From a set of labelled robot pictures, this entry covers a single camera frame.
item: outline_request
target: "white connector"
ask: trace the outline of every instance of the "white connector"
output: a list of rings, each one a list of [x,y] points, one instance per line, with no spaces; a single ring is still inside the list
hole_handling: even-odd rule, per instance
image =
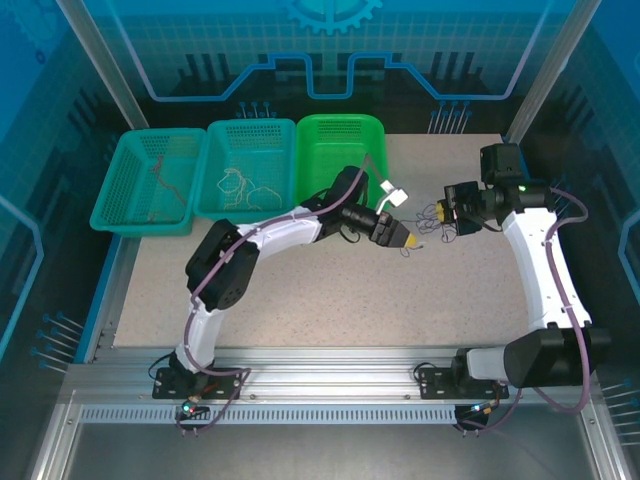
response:
[[[389,180],[382,182],[380,184],[380,188],[385,191],[385,195],[380,199],[376,206],[376,213],[378,215],[382,212],[382,209],[387,202],[390,202],[394,207],[399,207],[409,198],[407,192],[401,188],[395,188]]]

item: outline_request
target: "gear logo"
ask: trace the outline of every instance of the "gear logo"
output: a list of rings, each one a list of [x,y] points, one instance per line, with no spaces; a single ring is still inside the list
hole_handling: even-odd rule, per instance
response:
[[[382,0],[286,0],[289,20],[297,20],[301,28],[310,27],[313,33],[324,31],[333,35],[336,30],[347,33],[360,28],[362,19],[371,20],[373,9],[382,7]]]
[[[55,38],[56,8],[54,0],[0,0],[0,15],[11,14],[20,31],[36,48]]]

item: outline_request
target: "plastic basket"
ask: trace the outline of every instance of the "plastic basket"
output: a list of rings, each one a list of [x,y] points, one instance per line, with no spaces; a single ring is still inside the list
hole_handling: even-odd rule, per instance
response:
[[[91,214],[91,227],[125,237],[188,235],[204,143],[204,130],[196,128],[125,133]]]
[[[325,188],[348,165],[360,167],[369,153],[378,171],[387,178],[384,127],[369,115],[311,115],[298,123],[296,155],[296,204]],[[368,202],[375,207],[384,195],[369,167]]]
[[[214,122],[196,186],[195,213],[251,223],[294,206],[295,124],[287,119]]]

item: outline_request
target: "speckled work surface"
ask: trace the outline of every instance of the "speckled work surface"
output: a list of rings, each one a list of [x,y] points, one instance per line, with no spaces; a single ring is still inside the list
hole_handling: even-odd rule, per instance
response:
[[[414,218],[445,185],[479,177],[479,150],[498,135],[387,135],[392,182],[410,198],[391,213]],[[188,311],[184,267],[211,222],[189,237],[145,238],[116,333],[117,346],[172,346]],[[504,343],[527,331],[524,290],[501,234],[445,244],[420,237],[403,258],[339,236],[262,261],[218,345],[444,346]]]

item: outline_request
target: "green basket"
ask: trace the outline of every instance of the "green basket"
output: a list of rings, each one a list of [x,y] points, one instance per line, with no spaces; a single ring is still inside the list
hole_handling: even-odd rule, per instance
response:
[[[122,135],[91,214],[91,227],[123,237],[188,235],[204,140],[199,128]]]
[[[369,153],[383,178],[389,176],[384,127],[369,115],[310,115],[298,123],[296,204],[329,188],[348,165],[360,167]],[[384,195],[371,167],[367,206],[375,208]]]

